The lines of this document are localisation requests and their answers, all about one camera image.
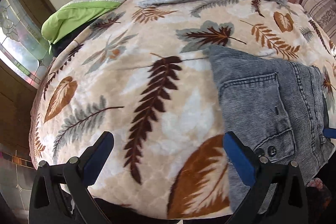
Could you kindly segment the stained glass wooden door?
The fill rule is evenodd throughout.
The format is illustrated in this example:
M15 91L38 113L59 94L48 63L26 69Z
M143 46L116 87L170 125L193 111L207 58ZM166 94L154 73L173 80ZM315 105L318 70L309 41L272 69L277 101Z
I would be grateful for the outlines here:
M29 152L30 110L52 60L41 35L49 0L1 0L1 144Z

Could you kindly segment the leaf pattern fleece blanket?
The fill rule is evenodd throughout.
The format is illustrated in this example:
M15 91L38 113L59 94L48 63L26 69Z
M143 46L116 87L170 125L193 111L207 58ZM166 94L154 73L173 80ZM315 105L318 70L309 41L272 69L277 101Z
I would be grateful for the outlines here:
M52 62L31 110L32 162L64 163L109 131L94 197L153 218L229 215L209 46L318 67L335 119L335 35L299 4L142 1L98 18Z

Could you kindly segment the grey denim pants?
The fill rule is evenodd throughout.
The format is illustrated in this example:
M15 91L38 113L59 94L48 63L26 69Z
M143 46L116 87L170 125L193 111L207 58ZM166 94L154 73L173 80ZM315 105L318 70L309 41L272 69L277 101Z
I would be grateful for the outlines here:
M209 60L225 131L273 163L298 162L307 184L334 150L323 135L335 126L323 70L220 46L210 46Z

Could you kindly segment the striped beige sofa cushion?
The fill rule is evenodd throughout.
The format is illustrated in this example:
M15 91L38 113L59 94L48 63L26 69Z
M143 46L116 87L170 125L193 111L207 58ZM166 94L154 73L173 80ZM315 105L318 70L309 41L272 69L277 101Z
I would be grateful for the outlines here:
M335 43L335 0L302 0L301 6Z

